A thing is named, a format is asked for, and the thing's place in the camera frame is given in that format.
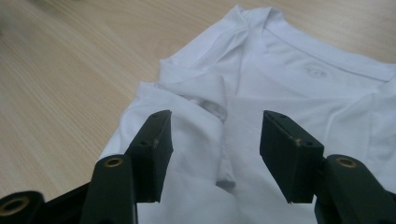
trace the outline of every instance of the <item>black mechanical arm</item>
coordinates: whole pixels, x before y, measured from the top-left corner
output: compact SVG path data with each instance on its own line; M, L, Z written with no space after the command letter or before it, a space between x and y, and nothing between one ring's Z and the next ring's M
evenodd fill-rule
M137 203L159 202L173 152L171 112L148 117L124 155L99 160L91 183L44 202L37 191L0 200L0 224L136 224ZM312 203L319 224L396 224L396 196L358 160L324 146L285 115L264 111L260 154L288 203Z
M312 203L319 224L396 223L396 197L367 167L324 146L289 117L264 111L260 154L288 203Z
M95 164L91 183L49 202L37 191L0 200L0 224L136 224L136 203L161 200L173 152L171 111L148 117L124 155Z

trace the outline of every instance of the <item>wood grain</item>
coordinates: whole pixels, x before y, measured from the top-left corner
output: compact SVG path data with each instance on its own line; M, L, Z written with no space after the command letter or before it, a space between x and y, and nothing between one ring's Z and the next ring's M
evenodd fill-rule
M396 63L393 0L1 0L0 198L88 182L138 83L235 5L279 7L316 38Z

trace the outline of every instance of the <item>screw hole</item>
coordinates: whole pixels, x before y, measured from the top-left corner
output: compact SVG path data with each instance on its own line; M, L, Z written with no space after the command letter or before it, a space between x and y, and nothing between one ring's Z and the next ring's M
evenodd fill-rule
M0 206L0 217L7 217L20 212L29 202L30 200L26 196L9 200Z
M123 160L121 158L111 158L105 162L105 167L115 167L121 165Z
M347 168L355 168L358 166L358 164L356 162L354 162L353 160L350 160L350 159L344 158L344 157L337 158L336 161L340 165L345 166Z

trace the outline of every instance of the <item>white t-shirt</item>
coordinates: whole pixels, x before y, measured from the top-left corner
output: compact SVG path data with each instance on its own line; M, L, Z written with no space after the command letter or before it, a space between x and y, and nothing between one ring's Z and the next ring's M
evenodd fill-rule
M161 203L140 223L317 223L287 204L259 152L263 110L285 114L396 192L396 64L322 43L276 8L233 8L141 83L102 158L122 154L146 118L170 109L174 153Z

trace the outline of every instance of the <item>neckline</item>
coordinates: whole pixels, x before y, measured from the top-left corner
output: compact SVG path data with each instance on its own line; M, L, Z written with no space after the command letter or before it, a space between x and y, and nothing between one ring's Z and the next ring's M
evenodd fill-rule
M262 29L267 29L286 43L312 57L356 75L384 82L389 82L396 77L396 64L381 63L318 40L291 26L285 20L283 13L275 7L270 9Z

